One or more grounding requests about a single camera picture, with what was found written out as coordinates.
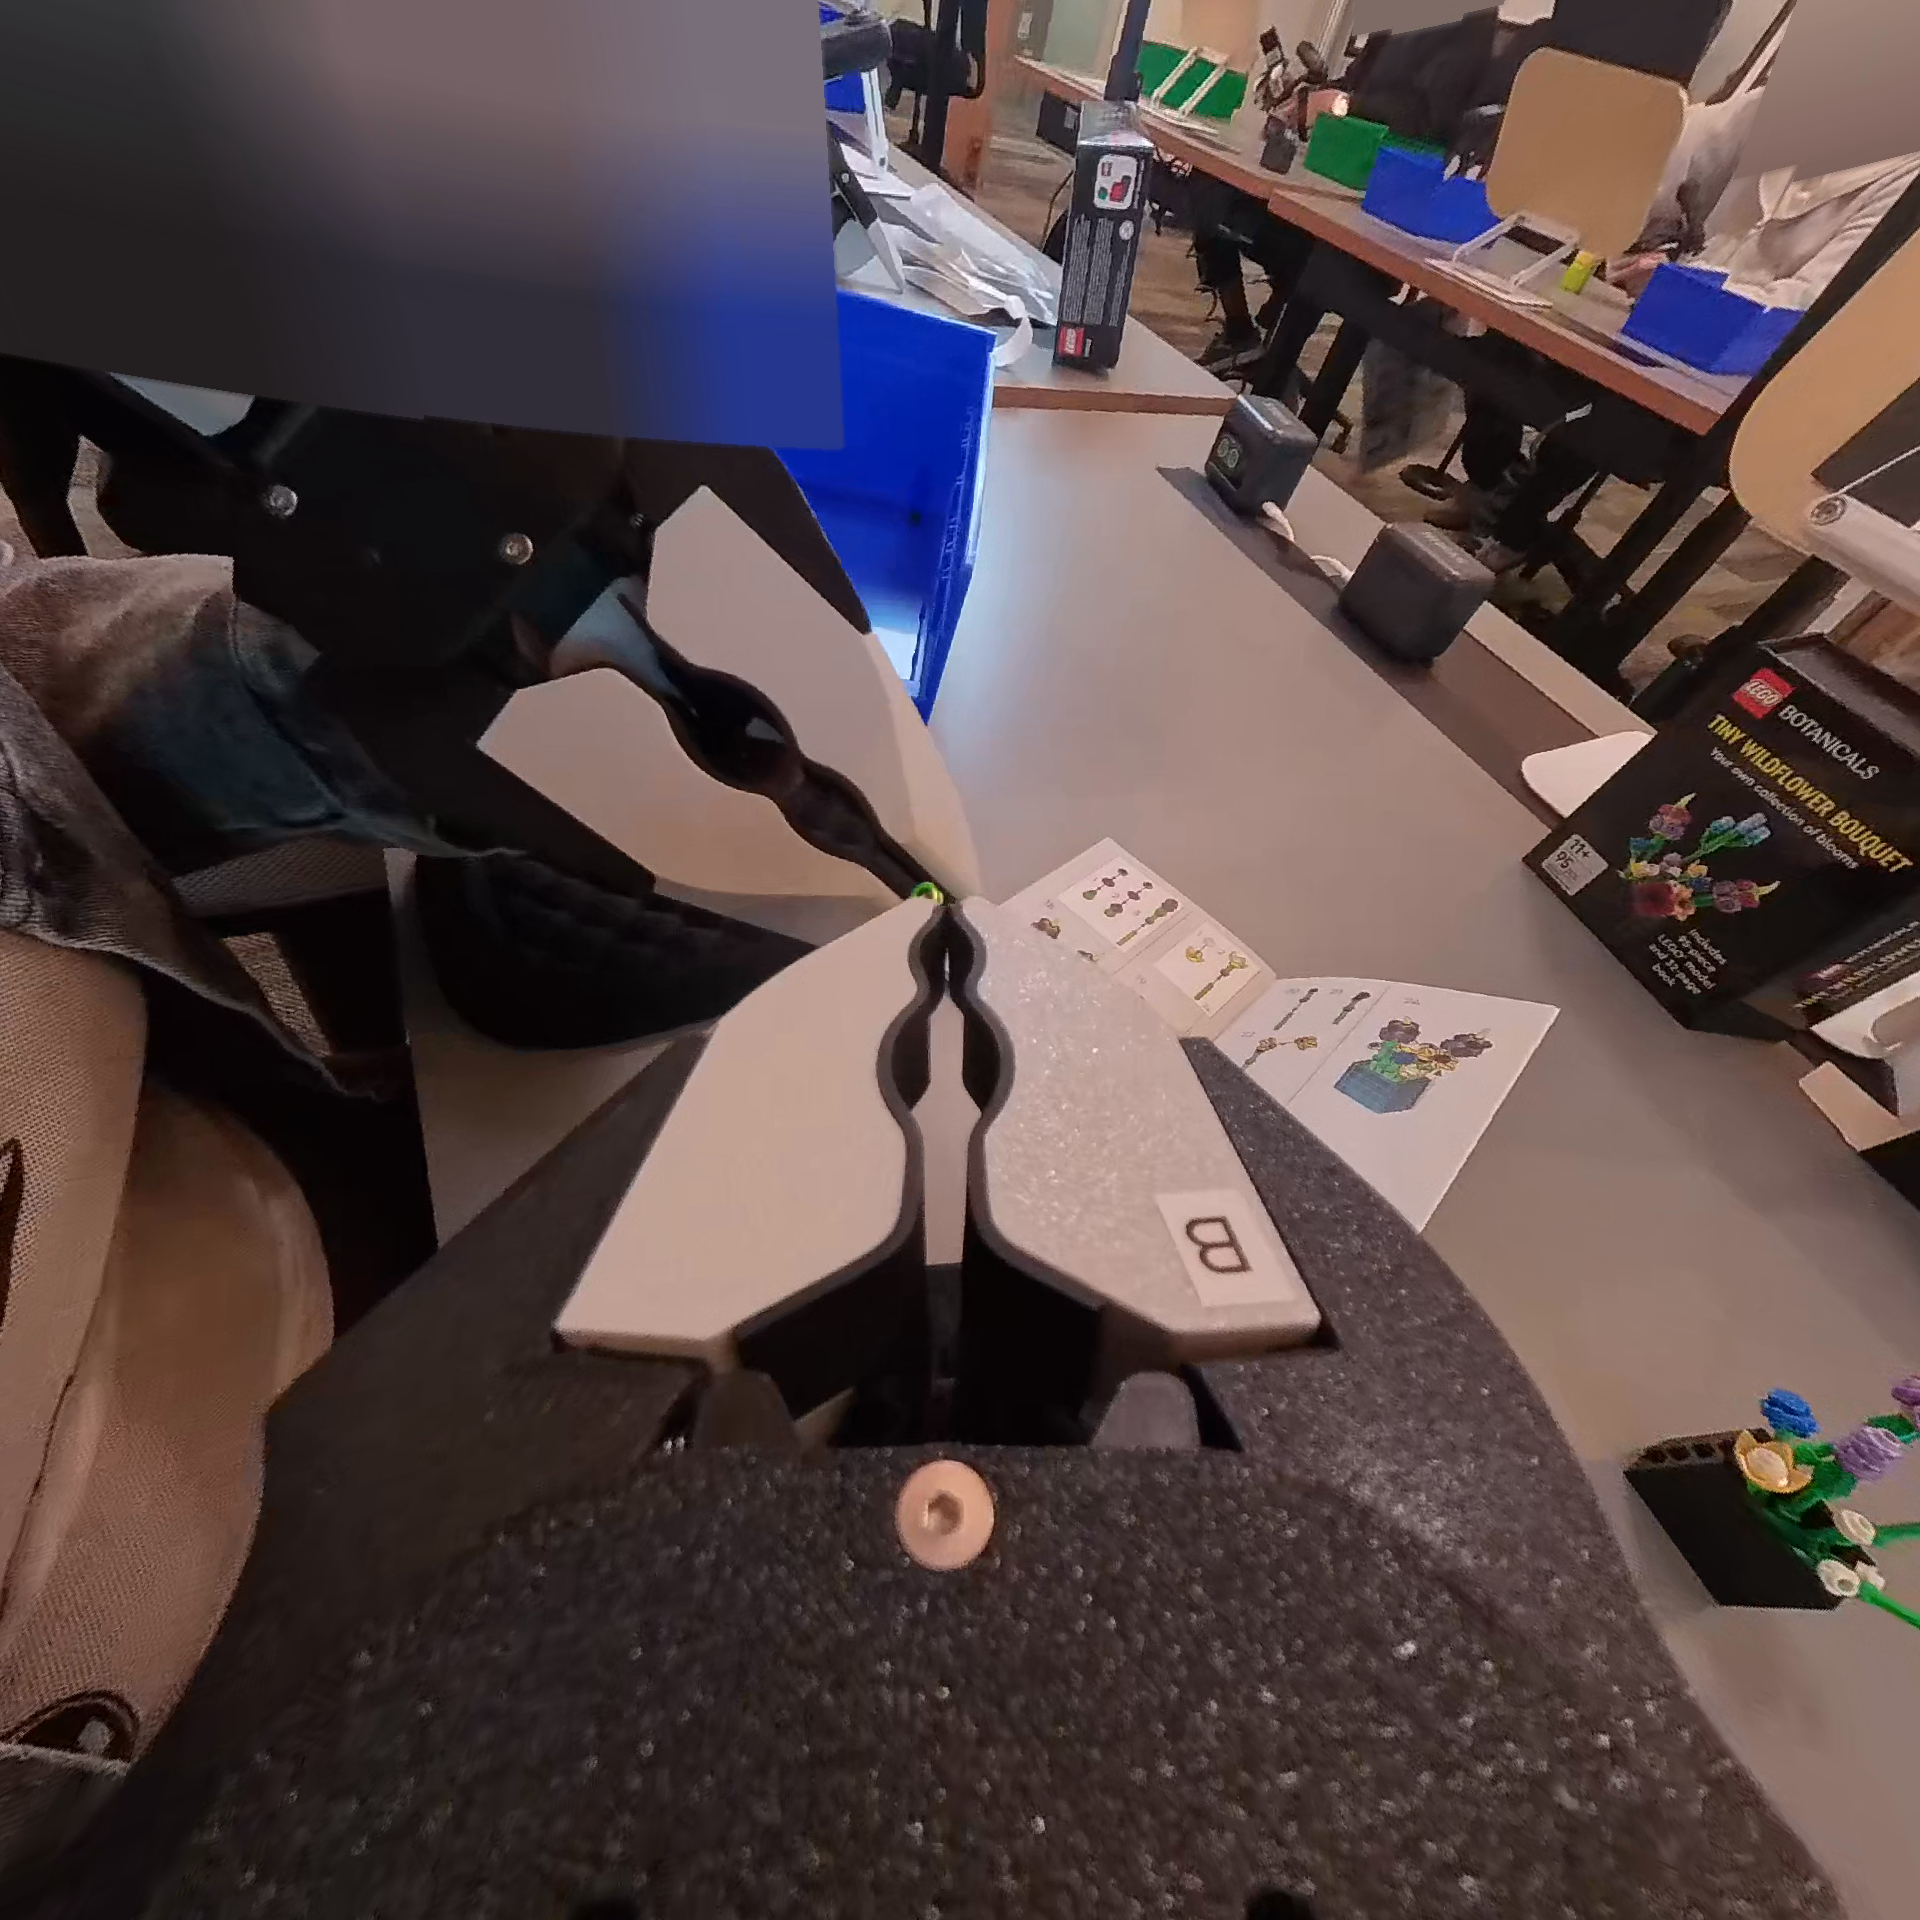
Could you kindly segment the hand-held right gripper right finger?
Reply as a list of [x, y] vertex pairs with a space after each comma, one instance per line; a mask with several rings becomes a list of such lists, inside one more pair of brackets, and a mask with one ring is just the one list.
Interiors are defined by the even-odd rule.
[[1087, 1442], [1139, 1373], [1322, 1340], [1210, 1089], [1135, 993], [978, 898], [948, 909], [967, 1144], [953, 1419]]

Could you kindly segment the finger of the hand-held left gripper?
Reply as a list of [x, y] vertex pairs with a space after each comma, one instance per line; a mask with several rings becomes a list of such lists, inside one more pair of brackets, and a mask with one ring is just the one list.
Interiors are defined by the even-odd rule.
[[[768, 672], [759, 690], [803, 756], [857, 784], [887, 834], [937, 879], [939, 813], [925, 800], [939, 795], [939, 756], [903, 688], [862, 667]], [[805, 845], [770, 799], [696, 768], [659, 704], [607, 668], [516, 692], [479, 745], [688, 898], [877, 904], [889, 895]]]
[[712, 766], [898, 893], [978, 891], [957, 788], [877, 635], [714, 490], [663, 519], [643, 610]]

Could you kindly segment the beige panel on white arm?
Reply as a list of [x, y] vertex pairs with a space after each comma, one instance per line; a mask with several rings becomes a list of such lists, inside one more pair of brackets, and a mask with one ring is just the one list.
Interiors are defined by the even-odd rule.
[[1918, 241], [1759, 385], [1729, 481], [1766, 535], [1918, 610]]

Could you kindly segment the grey desk with wooden edge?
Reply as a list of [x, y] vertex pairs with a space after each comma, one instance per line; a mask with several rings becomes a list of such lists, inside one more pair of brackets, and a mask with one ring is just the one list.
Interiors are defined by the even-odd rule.
[[871, 299], [900, 305], [937, 321], [967, 324], [989, 331], [994, 340], [994, 408], [1017, 413], [1092, 413], [1124, 417], [1217, 419], [1231, 405], [1231, 390], [1212, 372], [1176, 353], [1142, 321], [1128, 317], [1115, 367], [1105, 372], [1085, 372], [1051, 364], [1051, 331], [1037, 328], [1030, 340], [1012, 353], [1010, 342], [1019, 342], [1017, 326], [992, 321], [969, 321], [944, 306], [918, 289], [896, 290], [882, 269], [846, 258], [852, 269], [841, 274], [837, 285]]

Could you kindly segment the brown wooden desk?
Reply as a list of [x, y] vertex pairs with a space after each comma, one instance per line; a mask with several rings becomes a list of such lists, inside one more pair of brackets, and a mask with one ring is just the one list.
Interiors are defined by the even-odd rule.
[[1356, 198], [1278, 182], [1267, 214], [1306, 241], [1260, 358], [1260, 390], [1281, 396], [1310, 339], [1335, 324], [1310, 419], [1344, 401], [1370, 342], [1395, 347], [1465, 392], [1484, 392], [1527, 424], [1647, 426], [1705, 435], [1746, 388], [1743, 376], [1700, 374], [1620, 335], [1623, 310], [1609, 289], [1586, 294], [1504, 292], [1490, 274], [1452, 267], [1440, 244], [1360, 208]]

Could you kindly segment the large blue storage bin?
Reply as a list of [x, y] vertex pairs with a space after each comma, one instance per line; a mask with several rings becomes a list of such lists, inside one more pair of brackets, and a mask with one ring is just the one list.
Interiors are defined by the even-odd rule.
[[780, 451], [884, 658], [928, 718], [976, 560], [996, 335], [837, 294], [843, 444]]

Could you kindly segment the clear plastic bags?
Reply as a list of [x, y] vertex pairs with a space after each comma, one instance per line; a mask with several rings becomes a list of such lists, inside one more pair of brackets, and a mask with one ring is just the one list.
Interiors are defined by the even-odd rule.
[[880, 223], [912, 290], [969, 321], [1055, 326], [1060, 267], [985, 221], [948, 185], [926, 182], [887, 201]]

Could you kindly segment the person's grey denim jacket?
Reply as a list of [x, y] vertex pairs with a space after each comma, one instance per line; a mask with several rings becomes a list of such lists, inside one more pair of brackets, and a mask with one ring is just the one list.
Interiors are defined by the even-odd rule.
[[156, 995], [165, 1048], [208, 1066], [217, 1052], [254, 1073], [363, 1100], [395, 1100], [406, 1080], [395, 1048], [329, 1050], [270, 1005], [231, 952], [179, 905], [147, 864], [96, 859], [55, 834], [3, 840], [3, 930], [108, 959]]

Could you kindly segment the small black toy box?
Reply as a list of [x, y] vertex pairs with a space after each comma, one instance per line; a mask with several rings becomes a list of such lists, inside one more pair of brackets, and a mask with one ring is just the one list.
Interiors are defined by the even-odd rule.
[[1062, 241], [1053, 365], [1110, 372], [1119, 360], [1153, 164], [1135, 101], [1085, 105]]

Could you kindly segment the white stand base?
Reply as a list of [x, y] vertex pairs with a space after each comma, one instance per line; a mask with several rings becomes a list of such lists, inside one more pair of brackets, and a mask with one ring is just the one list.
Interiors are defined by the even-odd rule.
[[1636, 729], [1590, 734], [1584, 741], [1524, 756], [1518, 765], [1518, 777], [1543, 809], [1543, 818], [1565, 820], [1581, 807], [1600, 784], [1609, 784], [1650, 740], [1650, 733]]

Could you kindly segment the person's beige printed shirt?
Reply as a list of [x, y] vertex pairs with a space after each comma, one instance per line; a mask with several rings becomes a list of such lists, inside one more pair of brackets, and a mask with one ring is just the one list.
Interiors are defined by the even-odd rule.
[[274, 1153], [146, 1066], [101, 955], [1, 939], [1, 1868], [60, 1859], [151, 1745], [251, 1549], [269, 1410], [329, 1346]]

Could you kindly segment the black flower print toy box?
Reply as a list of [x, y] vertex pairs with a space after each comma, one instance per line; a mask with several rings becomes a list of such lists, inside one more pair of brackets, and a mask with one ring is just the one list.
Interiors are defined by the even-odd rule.
[[1675, 1023], [1877, 1057], [1916, 996], [1916, 692], [1818, 635], [1763, 643], [1524, 864]]

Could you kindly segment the brick flower bouquet black pot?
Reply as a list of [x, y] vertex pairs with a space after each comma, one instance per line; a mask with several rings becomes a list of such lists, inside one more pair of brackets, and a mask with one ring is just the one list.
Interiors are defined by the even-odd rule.
[[1914, 1547], [1914, 1521], [1884, 1521], [1859, 1496], [1916, 1460], [1918, 1380], [1889, 1387], [1889, 1410], [1827, 1428], [1777, 1385], [1739, 1428], [1666, 1439], [1625, 1463], [1623, 1480], [1714, 1604], [1816, 1611], [1859, 1604], [1918, 1626], [1886, 1585], [1884, 1551]]

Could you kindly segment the small blue bin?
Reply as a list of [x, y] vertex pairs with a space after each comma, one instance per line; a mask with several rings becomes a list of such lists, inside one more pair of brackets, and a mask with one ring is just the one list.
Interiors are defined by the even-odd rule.
[[1800, 305], [1736, 290], [1718, 271], [1661, 260], [1627, 308], [1618, 340], [1702, 376], [1750, 378], [1802, 315]]
[[1385, 142], [1360, 210], [1402, 233], [1459, 248], [1492, 232], [1495, 210], [1479, 178], [1447, 171], [1442, 151]]

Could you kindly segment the beige panel on white stand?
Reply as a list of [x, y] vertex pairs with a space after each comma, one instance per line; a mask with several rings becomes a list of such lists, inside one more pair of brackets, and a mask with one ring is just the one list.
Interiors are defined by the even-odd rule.
[[1547, 305], [1554, 271], [1615, 257], [1640, 233], [1688, 103], [1673, 78], [1536, 52], [1517, 73], [1481, 178], [1497, 224], [1436, 269], [1511, 305]]

